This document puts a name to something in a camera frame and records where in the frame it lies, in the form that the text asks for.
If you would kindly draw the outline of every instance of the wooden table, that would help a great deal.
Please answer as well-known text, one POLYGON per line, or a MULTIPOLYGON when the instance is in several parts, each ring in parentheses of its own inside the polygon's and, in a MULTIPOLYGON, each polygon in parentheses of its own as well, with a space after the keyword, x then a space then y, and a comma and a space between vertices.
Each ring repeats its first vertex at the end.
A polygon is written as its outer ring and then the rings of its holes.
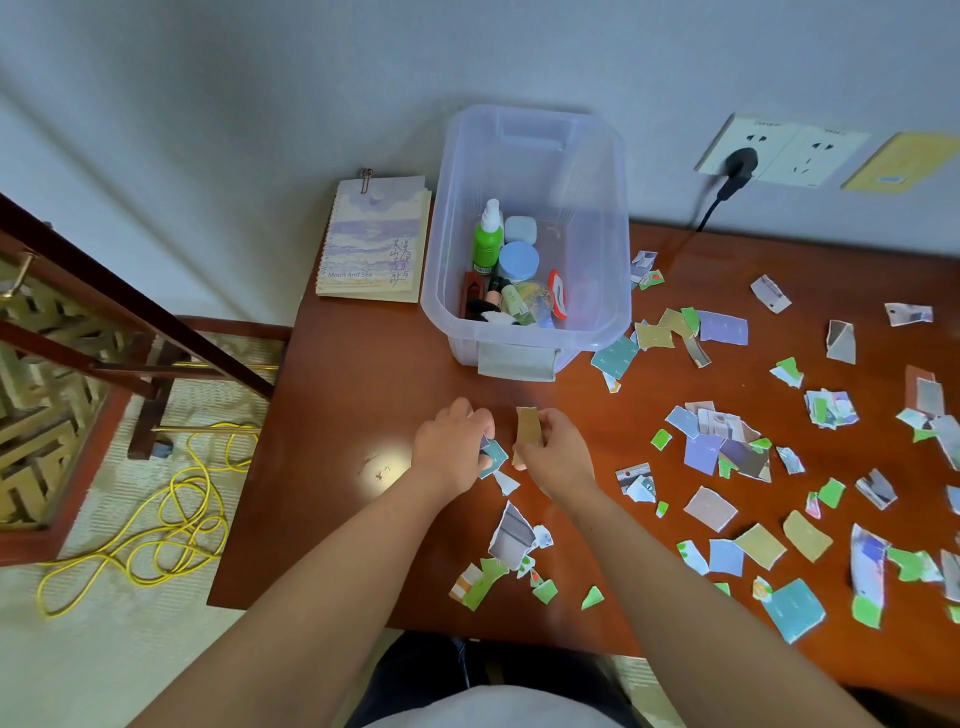
MULTIPOLYGON (((749 319, 750 346, 706 342, 713 362, 697 370, 683 349, 641 352, 616 395, 608 393, 590 354, 578 356, 555 383, 479 376, 452 357, 446 338, 419 306, 313 294, 313 277, 264 424, 260 445, 234 519, 226 553, 210 592, 211 605, 249 607, 307 550, 387 488, 409 466, 418 425, 455 397, 486 406, 496 437, 514 441, 517 405, 560 407, 584 433, 600 486, 664 544, 693 539, 708 555, 716 537, 684 512, 701 485, 720 492, 739 513, 723 536, 762 522, 786 545, 780 524, 803 512, 808 491, 834 476, 848 485, 840 506, 824 508, 817 526, 835 541, 816 564, 794 547, 767 572, 745 560, 742 578, 728 581, 732 597, 771 624, 751 598, 758 574, 779 588, 800 576, 827 610, 827 620, 797 647, 838 681, 888 690, 960 693, 960 626, 948 621, 943 586, 901 583, 890 564, 882 628, 851 617, 850 533, 854 522, 900 548, 958 549, 960 516, 950 512, 944 485, 960 485, 936 440, 911 443, 894 419, 903 408, 904 366, 934 372, 944 382, 948 409, 960 406, 960 261, 776 242, 631 225, 631 247, 660 251, 666 283, 633 293, 634 318, 656 322, 666 307, 717 311, 749 319), (750 283, 761 274, 780 285, 793 305, 780 315, 756 300, 750 283), (891 328, 886 302, 935 307, 936 323, 891 328), (857 364, 825 357, 831 318, 855 325, 857 364), (768 374, 796 356, 802 390, 768 374), (835 431, 810 422, 803 390, 846 390, 860 415, 835 431), (675 404, 714 400, 718 410, 744 418, 775 444, 793 448, 807 473, 788 476, 777 458, 773 483, 734 473, 709 477, 683 465, 684 440, 663 452, 650 438, 675 404), (654 506, 620 495, 614 471, 648 462, 658 495, 670 503, 662 520, 654 506), (900 500, 877 510, 853 488, 879 468, 900 500)), ((505 472, 522 487, 511 501, 530 523, 544 523, 556 544, 536 551, 537 569, 560 594, 548 606, 531 595, 527 579, 501 579, 472 613, 447 596, 470 562, 479 564, 505 498, 490 477, 452 502, 430 528, 389 625, 448 634, 553 644, 595 652, 640 655, 612 589, 561 510, 527 473, 505 472), (580 602, 596 584, 607 600, 586 612, 580 602)))

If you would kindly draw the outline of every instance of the spiral notebook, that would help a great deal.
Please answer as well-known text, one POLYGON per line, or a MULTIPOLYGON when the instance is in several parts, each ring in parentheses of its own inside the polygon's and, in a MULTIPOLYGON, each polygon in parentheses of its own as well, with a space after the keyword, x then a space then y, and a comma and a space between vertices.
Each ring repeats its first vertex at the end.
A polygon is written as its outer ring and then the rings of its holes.
POLYGON ((423 177, 343 180, 330 213, 317 295, 416 303, 430 191, 423 177))

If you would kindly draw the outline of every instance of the person's right hand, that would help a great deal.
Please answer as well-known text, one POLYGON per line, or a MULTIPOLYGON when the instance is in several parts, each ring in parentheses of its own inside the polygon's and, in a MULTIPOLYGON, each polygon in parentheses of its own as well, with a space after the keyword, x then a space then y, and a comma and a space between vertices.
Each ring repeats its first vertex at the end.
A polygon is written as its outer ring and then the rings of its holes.
POLYGON ((553 500, 595 488, 593 461, 580 430, 559 409, 540 410, 543 445, 517 445, 534 482, 553 500))

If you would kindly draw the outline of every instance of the power outlet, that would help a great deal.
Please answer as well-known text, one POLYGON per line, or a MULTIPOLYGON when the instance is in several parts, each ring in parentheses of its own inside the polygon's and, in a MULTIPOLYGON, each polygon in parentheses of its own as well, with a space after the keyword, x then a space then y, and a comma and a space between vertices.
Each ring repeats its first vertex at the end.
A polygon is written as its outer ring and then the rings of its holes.
POLYGON ((755 177, 764 182, 819 187, 869 138, 863 132, 803 127, 755 177))
POLYGON ((754 177, 759 177, 800 129, 800 124, 734 114, 713 140, 696 170, 705 175, 722 175, 726 172, 724 162, 730 154, 743 147, 753 147, 756 150, 754 177))

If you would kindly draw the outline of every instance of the person's left hand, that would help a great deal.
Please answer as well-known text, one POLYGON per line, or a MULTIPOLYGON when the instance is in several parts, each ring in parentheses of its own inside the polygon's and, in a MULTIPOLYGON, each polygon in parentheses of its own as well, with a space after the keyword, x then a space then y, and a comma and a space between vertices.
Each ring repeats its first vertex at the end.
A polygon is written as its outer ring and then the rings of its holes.
POLYGON ((493 439, 493 415, 489 409, 473 407, 464 397, 437 413, 417 430, 414 437, 414 469, 436 476, 438 484, 453 499, 469 490, 490 456, 480 453, 480 438, 493 439))

